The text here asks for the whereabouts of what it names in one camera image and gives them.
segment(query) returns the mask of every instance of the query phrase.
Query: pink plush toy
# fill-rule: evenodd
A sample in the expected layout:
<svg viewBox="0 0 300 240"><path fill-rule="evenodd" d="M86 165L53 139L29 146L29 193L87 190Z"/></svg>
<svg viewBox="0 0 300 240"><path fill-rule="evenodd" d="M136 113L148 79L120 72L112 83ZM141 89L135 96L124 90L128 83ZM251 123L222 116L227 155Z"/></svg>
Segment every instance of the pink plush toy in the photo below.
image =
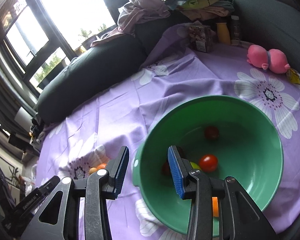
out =
<svg viewBox="0 0 300 240"><path fill-rule="evenodd" d="M286 55L278 49L266 51L259 45L251 45L248 49L247 62L257 68L269 68L277 74L286 73L290 68Z"/></svg>

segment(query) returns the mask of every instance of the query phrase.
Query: green bowl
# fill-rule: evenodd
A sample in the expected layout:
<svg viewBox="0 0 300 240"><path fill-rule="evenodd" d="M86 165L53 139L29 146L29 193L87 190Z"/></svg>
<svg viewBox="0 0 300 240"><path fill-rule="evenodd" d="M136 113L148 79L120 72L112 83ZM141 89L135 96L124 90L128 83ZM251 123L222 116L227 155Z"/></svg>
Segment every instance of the green bowl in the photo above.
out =
<svg viewBox="0 0 300 240"><path fill-rule="evenodd" d="M218 127L220 136L207 141L206 126ZM180 146L188 160L198 163L214 154L218 168L209 176L235 177L261 210L272 200L283 169L278 133L266 115L252 104L228 96L206 96L188 101L164 116L137 151L133 184L150 211L169 228L186 235L190 200L176 194L172 178L161 174L170 145ZM213 237L219 235L213 219Z"/></svg>

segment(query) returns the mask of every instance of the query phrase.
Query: bowl rim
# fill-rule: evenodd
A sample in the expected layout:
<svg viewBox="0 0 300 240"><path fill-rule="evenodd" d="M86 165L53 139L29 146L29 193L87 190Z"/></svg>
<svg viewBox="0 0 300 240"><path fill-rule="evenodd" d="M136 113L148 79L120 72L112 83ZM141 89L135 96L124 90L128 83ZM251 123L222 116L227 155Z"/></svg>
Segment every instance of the bowl rim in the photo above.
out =
<svg viewBox="0 0 300 240"><path fill-rule="evenodd" d="M146 140L144 141L144 143L142 143L139 148L141 150L141 154L140 154L140 158L139 158L139 163L141 165L141 159L142 159L142 152L143 152L143 148L144 146L146 145L146 143L148 142L149 138L151 137L151 134L156 130L158 129L158 127L160 127L161 123L162 123L162 120L165 119L165 118L168 118L169 116L171 116L172 114L174 114L176 111L179 111L180 109L184 108L184 107L187 107L189 104L193 104L195 103L196 101L202 101L202 100L211 100L211 99L217 99L217 100L234 100L234 101L237 101L239 103L242 103L242 104L246 104L252 108L254 108L255 110L257 110L258 112L260 112L265 118L266 120L268 121L268 123L276 130L276 135L277 135L277 138L280 142L280 152L281 152L281 163L280 163L280 174L279 174L279 178L278 178L278 181L277 181L277 184L275 185L275 188L271 194L271 197L270 199L268 200L268 202L266 203L266 205L263 207L263 208L260 208L261 211L264 211L267 206L270 204L270 202L272 201L272 199L274 198L274 195L276 194L278 188L279 188L279 185L280 185L280 182L281 182L281 179L282 179L282 173L283 173L283 148L282 148L282 142L281 142L281 139L280 139L280 136L279 136L279 133L275 127L275 125L272 123L272 121L266 116L266 114L264 112L262 112L259 108L257 108L255 105L251 104L250 102L248 101L245 101L241 98L236 98L236 97L232 97L232 96L227 96L227 95L207 95L207 96L202 96L202 97L198 97L198 98L194 98L194 99L191 99L189 101L186 101L186 102L182 102L181 104L179 104L178 106L176 106L175 108L173 108L172 110L170 110L167 114L165 114L158 122L157 124L155 124L152 128L152 130L149 132L149 134L147 135L146 137ZM183 231L179 230L178 228L174 227L174 226L171 226L170 223L167 223L167 221L165 219L163 219L158 213L157 211L152 207L152 205L149 203L149 200L144 192L144 189L143 189L143 186L142 186L142 183L141 183L141 179L140 179L140 185L139 186L139 189L140 189L140 192L141 192L141 195L142 195L142 198L143 200L145 201L147 207L149 208L149 210L151 211L151 213L161 222L163 223L165 226L167 226L168 228L178 232L178 233L181 233L181 234L184 234Z"/></svg>

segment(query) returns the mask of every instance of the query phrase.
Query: red tomato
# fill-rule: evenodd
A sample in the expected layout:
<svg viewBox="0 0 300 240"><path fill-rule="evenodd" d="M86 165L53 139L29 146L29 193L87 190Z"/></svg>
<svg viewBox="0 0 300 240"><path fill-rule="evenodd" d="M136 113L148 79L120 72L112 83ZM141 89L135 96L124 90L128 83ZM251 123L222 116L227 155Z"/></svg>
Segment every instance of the red tomato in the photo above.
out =
<svg viewBox="0 0 300 240"><path fill-rule="evenodd" d="M208 126L204 129L204 136L207 140L216 140L219 137L219 130L217 127Z"/></svg>
<svg viewBox="0 0 300 240"><path fill-rule="evenodd" d="M199 166L204 172L213 172L217 169L218 159L212 154L207 154L200 159Z"/></svg>
<svg viewBox="0 0 300 240"><path fill-rule="evenodd" d="M168 161L166 161L166 162L162 165L161 173L162 173L164 176L170 176L170 175L171 175L170 166L169 166L169 162L168 162Z"/></svg>
<svg viewBox="0 0 300 240"><path fill-rule="evenodd" d="M183 151L183 149L180 146L177 146L177 150L179 152L180 157L183 159L186 159L185 152Z"/></svg>

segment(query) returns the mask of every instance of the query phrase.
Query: purple bedsheet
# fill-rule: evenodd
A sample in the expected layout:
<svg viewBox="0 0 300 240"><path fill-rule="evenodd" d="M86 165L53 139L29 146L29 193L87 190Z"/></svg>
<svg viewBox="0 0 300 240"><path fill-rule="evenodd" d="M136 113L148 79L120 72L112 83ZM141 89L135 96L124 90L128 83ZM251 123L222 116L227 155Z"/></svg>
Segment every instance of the purple bedsheet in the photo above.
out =
<svg viewBox="0 0 300 240"><path fill-rule="evenodd" d="M185 239L151 214L133 186L133 157L149 130L180 103L204 95L229 95L260 108L278 130L284 150L283 176L264 213L276 232L285 230L300 213L300 85L288 83L285 75L252 67L246 62L246 49L217 44L206 54L190 50L187 43L186 26L171 27L140 72L47 129L36 185L53 175L87 177L90 167L115 158L126 145L130 166L122 193L117 200L108 201L113 239ZM79 221L84 239L82 214L83 209Z"/></svg>

